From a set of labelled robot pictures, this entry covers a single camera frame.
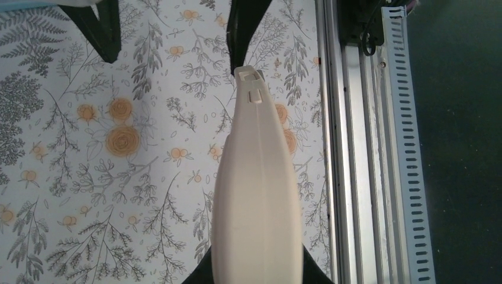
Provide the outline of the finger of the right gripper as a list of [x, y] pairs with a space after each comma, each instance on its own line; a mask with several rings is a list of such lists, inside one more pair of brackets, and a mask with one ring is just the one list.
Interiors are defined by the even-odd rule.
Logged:
[[230, 72], [244, 66], [251, 39], [271, 0], [232, 0], [226, 29], [226, 42], [230, 57]]
[[121, 51], [118, 0], [59, 1], [59, 8], [75, 23], [101, 59], [114, 63]]

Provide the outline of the black phone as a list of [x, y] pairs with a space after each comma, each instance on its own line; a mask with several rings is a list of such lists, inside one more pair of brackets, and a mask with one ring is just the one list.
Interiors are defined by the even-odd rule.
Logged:
[[214, 189], [215, 283], [301, 283], [297, 175], [275, 103], [251, 66], [235, 72], [236, 103]]

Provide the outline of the light blue phone case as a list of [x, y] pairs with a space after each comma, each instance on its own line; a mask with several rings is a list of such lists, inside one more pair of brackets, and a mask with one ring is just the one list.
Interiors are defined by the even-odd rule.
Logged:
[[39, 7], [51, 7], [56, 4], [47, 1], [32, 0], [1, 0], [1, 12], [15, 11], [19, 9], [30, 9]]

